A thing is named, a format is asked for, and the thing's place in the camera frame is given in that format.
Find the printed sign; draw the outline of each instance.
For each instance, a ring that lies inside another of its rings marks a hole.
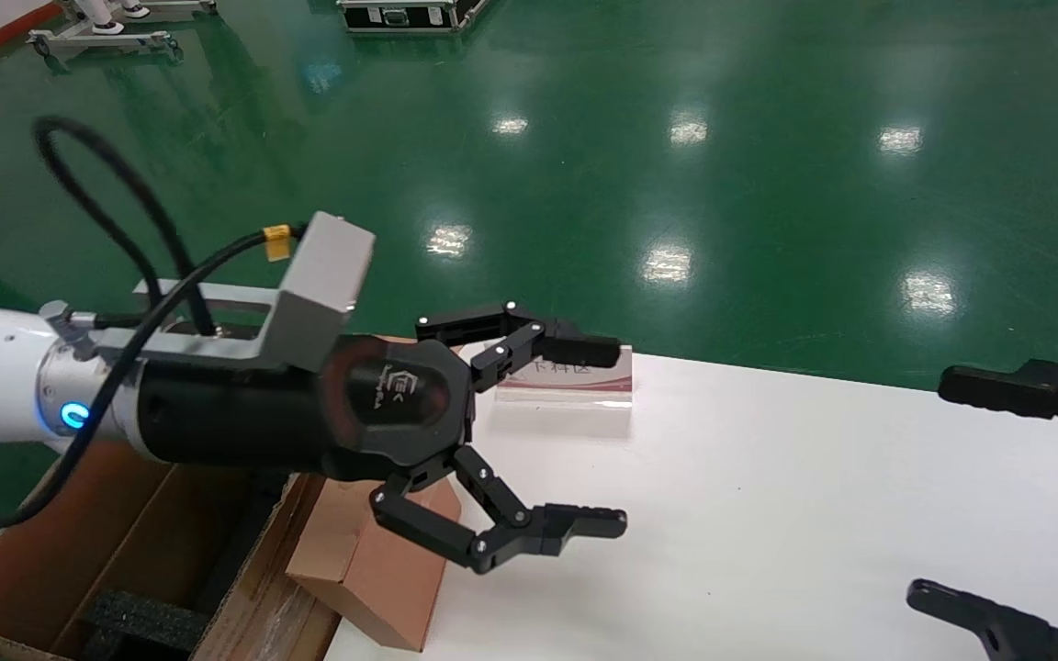
[[[511,373],[508,380],[500,382],[500,386],[537,390],[577,390],[585,393],[630,393],[633,388],[631,347],[622,348],[618,365],[612,368],[558,365],[539,357],[516,373]]]

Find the green epoxy floor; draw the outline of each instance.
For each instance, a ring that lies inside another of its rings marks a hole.
[[[357,331],[516,298],[639,351],[910,388],[1058,360],[1058,0],[495,0],[462,40],[353,40],[324,0],[221,13],[176,29],[178,67],[0,51],[0,306],[130,305],[31,145],[58,113],[110,130],[197,256],[315,209],[375,232]],[[47,461],[0,448],[0,510]]]

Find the white robotic arm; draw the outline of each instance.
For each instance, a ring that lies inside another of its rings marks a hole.
[[[0,442],[38,441],[63,452],[107,372],[101,357],[75,360],[41,316],[0,310]],[[131,386],[122,387],[101,435],[129,436],[133,394]]]

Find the white tabletop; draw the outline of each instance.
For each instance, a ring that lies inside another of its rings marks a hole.
[[[916,577],[1058,626],[1058,422],[635,361],[630,421],[484,394],[476,447],[526,504],[623,508],[630,528],[486,576],[449,565],[423,661],[984,661],[906,605]],[[400,658],[342,623],[327,661]]]

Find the blue object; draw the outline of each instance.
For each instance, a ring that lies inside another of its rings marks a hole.
[[[88,406],[77,401],[70,401],[59,407],[59,418],[69,427],[79,429],[85,426],[85,421],[88,420]]]

